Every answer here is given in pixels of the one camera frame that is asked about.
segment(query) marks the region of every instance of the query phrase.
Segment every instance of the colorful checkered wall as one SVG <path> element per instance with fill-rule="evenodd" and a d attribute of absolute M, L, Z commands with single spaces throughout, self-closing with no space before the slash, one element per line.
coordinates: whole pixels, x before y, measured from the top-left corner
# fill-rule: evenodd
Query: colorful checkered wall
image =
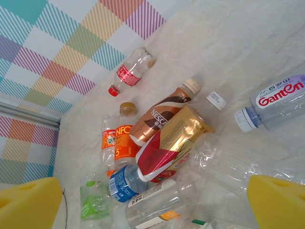
<path fill-rule="evenodd" d="M 186 0 L 0 0 L 0 101 L 60 117 Z"/>
<path fill-rule="evenodd" d="M 0 183 L 51 177 L 58 129 L 0 113 Z"/>

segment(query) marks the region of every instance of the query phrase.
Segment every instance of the orange juice bottle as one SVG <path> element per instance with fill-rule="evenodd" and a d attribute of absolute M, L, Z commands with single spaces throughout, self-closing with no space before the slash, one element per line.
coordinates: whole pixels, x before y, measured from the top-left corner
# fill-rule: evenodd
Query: orange juice bottle
<path fill-rule="evenodd" d="M 137 109 L 133 103 L 121 104 L 118 126 L 115 131 L 114 165 L 116 168 L 136 164 L 135 156 L 140 147 L 132 141 L 129 131 L 138 119 Z"/>

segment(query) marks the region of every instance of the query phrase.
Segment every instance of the orange label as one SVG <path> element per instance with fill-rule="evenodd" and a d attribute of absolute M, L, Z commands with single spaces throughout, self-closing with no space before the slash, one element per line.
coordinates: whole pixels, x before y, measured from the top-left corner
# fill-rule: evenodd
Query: orange label
<path fill-rule="evenodd" d="M 159 217 L 161 219 L 164 219 L 164 220 L 171 220 L 171 219 L 176 218 L 178 216 L 180 216 L 178 213 L 176 213 L 173 210 L 171 210 L 171 211 L 168 211 L 168 212 L 160 215 Z"/>
<path fill-rule="evenodd" d="M 112 174 L 114 174 L 117 170 L 107 170 L 107 177 L 110 177 Z"/>
<path fill-rule="evenodd" d="M 124 157 L 135 157 L 139 147 L 132 141 L 129 131 L 132 125 L 121 125 L 115 132 L 115 155 L 114 160 Z"/>
<path fill-rule="evenodd" d="M 102 149 L 114 146 L 115 130 L 106 130 L 102 133 Z"/>

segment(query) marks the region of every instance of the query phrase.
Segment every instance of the blue label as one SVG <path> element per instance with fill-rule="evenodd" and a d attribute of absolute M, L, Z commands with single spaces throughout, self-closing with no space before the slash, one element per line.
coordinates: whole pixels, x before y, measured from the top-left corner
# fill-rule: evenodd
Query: blue label
<path fill-rule="evenodd" d="M 126 167 L 127 166 L 121 168 L 115 174 L 112 174 L 109 181 L 111 195 L 121 203 L 124 203 L 139 194 L 132 191 L 126 182 Z"/>

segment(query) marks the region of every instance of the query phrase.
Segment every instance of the clear plastic bottle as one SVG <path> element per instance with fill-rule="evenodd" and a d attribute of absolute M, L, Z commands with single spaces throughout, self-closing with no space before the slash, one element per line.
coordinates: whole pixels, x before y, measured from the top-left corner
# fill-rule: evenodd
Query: clear plastic bottle
<path fill-rule="evenodd" d="M 136 176 L 137 169 L 137 165 L 127 165 L 111 176 L 110 193 L 119 202 L 124 203 L 146 190 L 147 183 Z"/>
<path fill-rule="evenodd" d="M 136 85 L 154 63 L 155 59 L 144 47 L 134 50 L 114 75 L 114 84 L 108 92 L 117 96 L 123 90 Z"/>
<path fill-rule="evenodd" d="M 102 124 L 101 162 L 107 167 L 108 177 L 116 171 L 114 166 L 114 144 L 118 120 L 116 116 L 107 115 L 104 117 Z"/>
<path fill-rule="evenodd" d="M 305 114 L 305 75 L 295 75 L 259 91 L 250 97 L 250 107 L 235 113 L 242 131 L 261 124 L 271 130 Z"/>
<path fill-rule="evenodd" d="M 235 225 L 219 219 L 205 222 L 190 217 L 177 217 L 167 229 L 250 229 L 249 227 Z"/>
<path fill-rule="evenodd" d="M 246 198 L 252 175 L 268 175 L 305 184 L 304 167 L 274 160 L 211 133 L 202 135 L 196 141 L 189 166 L 193 172 L 243 198 Z"/>
<path fill-rule="evenodd" d="M 81 229 L 110 228 L 115 206 L 106 177 L 89 173 L 81 179 Z"/>
<path fill-rule="evenodd" d="M 136 164 L 135 156 L 140 147 L 132 141 L 129 131 L 137 121 L 135 105 L 130 102 L 122 103 L 115 135 L 114 165 L 118 169 L 125 165 Z"/>
<path fill-rule="evenodd" d="M 147 229 L 171 220 L 195 206 L 202 179 L 194 173 L 177 173 L 135 196 L 114 212 L 116 229 Z"/>

